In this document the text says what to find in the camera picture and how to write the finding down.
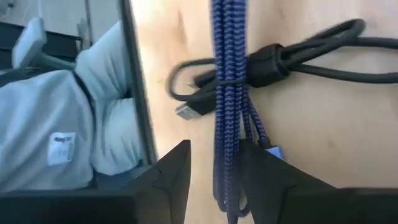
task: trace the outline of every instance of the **coiled black cable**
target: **coiled black cable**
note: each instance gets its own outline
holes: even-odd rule
[[[313,37],[301,43],[297,43],[287,47],[280,46],[277,49],[277,53],[279,55],[274,56],[277,57],[277,59],[280,61],[279,65],[281,68],[278,69],[286,70],[287,72],[282,74],[283,77],[281,77],[280,80],[287,78],[290,72],[302,72],[311,75],[317,75],[320,77],[350,82],[376,84],[398,83],[398,72],[389,72],[382,74],[346,72],[303,64],[309,60],[332,52],[340,47],[380,47],[385,49],[398,49],[398,39],[383,37],[359,37],[359,35],[361,35],[363,30],[365,29],[365,26],[366,23],[364,20],[353,19],[334,26],[330,29],[327,29],[323,32],[320,32],[319,34],[314,35]],[[267,82],[267,80],[265,80],[264,85],[256,86],[257,81],[260,81],[260,79],[266,78],[267,76],[266,69],[264,69],[263,74],[253,74],[253,72],[251,72],[251,66],[253,66],[253,61],[256,61],[256,63],[261,63],[258,60],[253,60],[252,56],[261,56],[261,54],[263,54],[262,49],[248,56],[247,83],[254,87],[262,87],[275,82]],[[270,60],[270,58],[265,57],[263,62],[266,63],[267,60]],[[195,77],[195,84],[197,87],[200,88],[200,90],[196,93],[191,95],[180,95],[174,91],[176,79],[182,69],[197,65],[208,65],[214,63],[215,60],[213,58],[204,58],[200,60],[183,62],[180,65],[177,65],[172,70],[169,81],[167,82],[167,90],[171,97],[179,101],[200,101],[205,98],[214,96],[215,88],[218,85],[215,80],[214,70]]]

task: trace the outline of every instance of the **black cable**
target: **black cable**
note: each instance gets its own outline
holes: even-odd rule
[[[290,72],[302,72],[325,78],[360,83],[389,84],[398,83],[398,72],[383,74],[358,73],[322,68],[303,63],[332,52],[340,47],[380,47],[398,49],[398,39],[382,37],[358,37],[365,29],[365,21],[353,19],[304,40],[303,42],[283,47],[279,44],[265,46],[248,55],[247,84],[264,87],[287,78]],[[179,101],[203,101],[215,95],[217,82],[215,70],[210,70],[194,78],[200,88],[191,95],[179,95],[174,92],[178,73],[191,66],[214,64],[213,58],[192,60],[177,65],[170,75],[167,90],[171,97]]]

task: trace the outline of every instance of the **clothing label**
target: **clothing label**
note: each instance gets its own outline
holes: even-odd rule
[[[70,162],[75,152],[76,133],[52,133],[47,151],[47,165]]]

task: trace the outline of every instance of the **light gray pants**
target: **light gray pants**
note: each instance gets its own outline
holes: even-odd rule
[[[137,166],[142,159],[137,116],[132,98],[126,43],[121,22],[76,60],[76,73],[93,98],[95,137],[91,163],[96,171],[114,175]]]

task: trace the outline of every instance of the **wooden desk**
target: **wooden desk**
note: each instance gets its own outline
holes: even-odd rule
[[[212,56],[208,0],[132,0],[147,97],[159,156],[192,140],[192,181],[186,223],[226,223],[212,196],[214,117],[184,121],[165,91],[170,69]],[[368,22],[364,35],[398,38],[397,1],[251,0],[248,51],[292,44],[347,19]],[[351,71],[398,71],[397,52],[345,48],[312,61]],[[187,71],[181,86],[198,70]],[[188,92],[181,87],[180,91]],[[398,89],[292,74],[251,90],[269,136],[289,163],[337,187],[398,187]],[[252,223],[251,217],[240,223]]]

